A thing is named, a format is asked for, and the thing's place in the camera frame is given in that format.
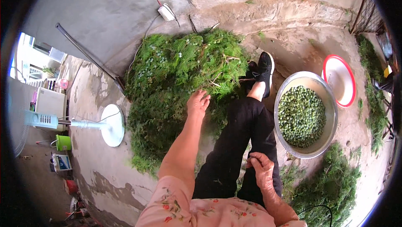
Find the wire mesh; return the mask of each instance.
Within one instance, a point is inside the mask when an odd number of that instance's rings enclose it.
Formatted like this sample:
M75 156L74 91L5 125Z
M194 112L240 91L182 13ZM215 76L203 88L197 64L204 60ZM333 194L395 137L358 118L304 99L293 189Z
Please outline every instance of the wire mesh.
M356 25L352 28L350 33L359 34L362 32L377 33L383 25L381 14L379 13L373 0L363 0L362 9L357 16Z

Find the yellow object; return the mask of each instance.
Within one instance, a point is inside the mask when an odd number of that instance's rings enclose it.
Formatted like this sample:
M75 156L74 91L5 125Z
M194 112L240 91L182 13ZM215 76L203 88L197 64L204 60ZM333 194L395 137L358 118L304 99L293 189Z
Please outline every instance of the yellow object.
M385 68L385 70L384 70L384 77L385 77L385 78L388 77L388 75L389 75L390 73L392 73L392 69L391 69L391 67L388 65L387 68Z

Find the red-rimmed white basin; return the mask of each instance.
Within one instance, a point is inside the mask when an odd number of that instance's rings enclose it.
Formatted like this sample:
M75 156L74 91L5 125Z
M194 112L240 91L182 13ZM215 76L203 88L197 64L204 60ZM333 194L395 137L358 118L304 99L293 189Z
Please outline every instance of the red-rimmed white basin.
M356 83L350 66L343 58L328 55L324 61L321 77L332 89L339 107L347 108L354 102Z

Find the metal bowl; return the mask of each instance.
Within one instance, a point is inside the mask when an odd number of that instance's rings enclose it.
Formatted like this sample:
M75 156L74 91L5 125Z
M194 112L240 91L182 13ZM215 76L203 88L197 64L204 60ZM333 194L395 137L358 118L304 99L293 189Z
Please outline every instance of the metal bowl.
M279 129L278 105L282 95L292 87L299 85L310 88L322 99L325 106L326 123L321 137L307 148L299 148L288 144ZM311 159L322 154L331 144L338 124L338 106L334 94L327 82L311 72L297 72L290 75L279 88L275 99L274 122L277 136L282 146L292 155L301 159Z

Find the power strip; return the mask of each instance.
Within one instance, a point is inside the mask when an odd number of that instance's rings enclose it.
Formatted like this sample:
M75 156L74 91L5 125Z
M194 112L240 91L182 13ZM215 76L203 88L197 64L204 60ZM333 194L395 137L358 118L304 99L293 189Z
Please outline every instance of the power strip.
M167 3L164 3L161 7L159 7L158 12L163 19L165 19L165 21L172 21L175 19L174 13Z

